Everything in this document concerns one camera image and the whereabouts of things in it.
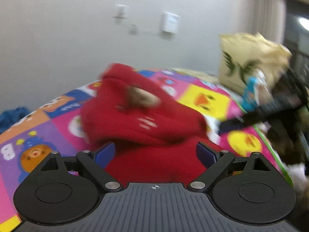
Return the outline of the beige curtain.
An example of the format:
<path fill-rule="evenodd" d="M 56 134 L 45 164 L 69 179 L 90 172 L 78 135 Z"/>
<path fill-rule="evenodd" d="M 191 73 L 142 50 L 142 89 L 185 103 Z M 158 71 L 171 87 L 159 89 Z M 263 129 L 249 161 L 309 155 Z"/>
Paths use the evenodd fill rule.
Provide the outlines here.
<path fill-rule="evenodd" d="M 286 0 L 255 0 L 253 33 L 265 39 L 283 43 L 286 18 Z"/>

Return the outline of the red fleece hooded jacket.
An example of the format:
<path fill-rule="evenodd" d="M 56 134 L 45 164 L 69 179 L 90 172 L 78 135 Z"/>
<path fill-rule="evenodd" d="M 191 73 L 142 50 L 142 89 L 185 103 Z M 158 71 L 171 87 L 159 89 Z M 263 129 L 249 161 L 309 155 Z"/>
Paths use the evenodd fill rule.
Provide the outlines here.
<path fill-rule="evenodd" d="M 83 131 L 93 149 L 115 145 L 106 172 L 121 184 L 181 182 L 204 172 L 199 142 L 219 151 L 206 134 L 204 116 L 166 93 L 130 66 L 114 63 L 96 96 L 81 109 Z"/>

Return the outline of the beige plush blanket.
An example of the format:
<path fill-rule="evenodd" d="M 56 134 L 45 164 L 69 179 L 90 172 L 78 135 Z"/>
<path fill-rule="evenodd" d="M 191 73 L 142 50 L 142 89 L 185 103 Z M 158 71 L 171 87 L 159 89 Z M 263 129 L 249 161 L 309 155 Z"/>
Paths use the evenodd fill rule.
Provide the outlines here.
<path fill-rule="evenodd" d="M 168 70 L 182 75 L 189 75 L 208 83 L 219 84 L 219 79 L 215 75 L 209 75 L 202 71 L 195 71 L 185 68 L 168 68 Z"/>

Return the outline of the cream tote bag green bird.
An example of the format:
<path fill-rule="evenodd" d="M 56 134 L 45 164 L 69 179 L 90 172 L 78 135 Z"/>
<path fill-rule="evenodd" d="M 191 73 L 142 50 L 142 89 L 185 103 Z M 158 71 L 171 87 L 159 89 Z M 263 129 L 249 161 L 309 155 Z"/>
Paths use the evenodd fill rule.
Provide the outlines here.
<path fill-rule="evenodd" d="M 292 53 L 261 34 L 220 35 L 222 51 L 218 68 L 220 84 L 242 94 L 250 77 L 260 77 L 273 87 L 290 65 Z"/>

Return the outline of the white wall box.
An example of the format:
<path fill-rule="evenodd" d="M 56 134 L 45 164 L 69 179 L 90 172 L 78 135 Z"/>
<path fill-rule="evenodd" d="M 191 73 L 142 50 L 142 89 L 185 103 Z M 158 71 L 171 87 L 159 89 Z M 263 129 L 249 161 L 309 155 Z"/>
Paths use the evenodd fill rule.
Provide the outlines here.
<path fill-rule="evenodd" d="M 163 36 L 172 37 L 179 30 L 180 16 L 171 12 L 163 12 L 160 18 L 159 30 Z"/>

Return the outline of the blue toy box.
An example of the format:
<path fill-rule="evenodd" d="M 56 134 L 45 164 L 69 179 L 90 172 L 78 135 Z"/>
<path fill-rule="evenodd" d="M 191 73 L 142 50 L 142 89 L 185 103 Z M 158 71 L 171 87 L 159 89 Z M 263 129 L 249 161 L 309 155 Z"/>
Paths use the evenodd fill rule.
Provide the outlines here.
<path fill-rule="evenodd" d="M 253 111 L 258 106 L 272 100 L 272 95 L 266 83 L 266 77 L 261 70 L 256 70 L 251 76 L 246 78 L 241 107 L 247 111 Z"/>

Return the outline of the blue cloth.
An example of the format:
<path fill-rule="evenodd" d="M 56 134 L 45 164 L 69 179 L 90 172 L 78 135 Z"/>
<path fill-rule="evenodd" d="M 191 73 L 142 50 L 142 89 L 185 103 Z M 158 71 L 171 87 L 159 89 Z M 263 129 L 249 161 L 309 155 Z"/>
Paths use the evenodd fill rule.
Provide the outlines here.
<path fill-rule="evenodd" d="M 0 115 L 0 134 L 28 114 L 30 114 L 30 111 L 26 107 L 17 107 L 16 109 L 3 111 Z"/>

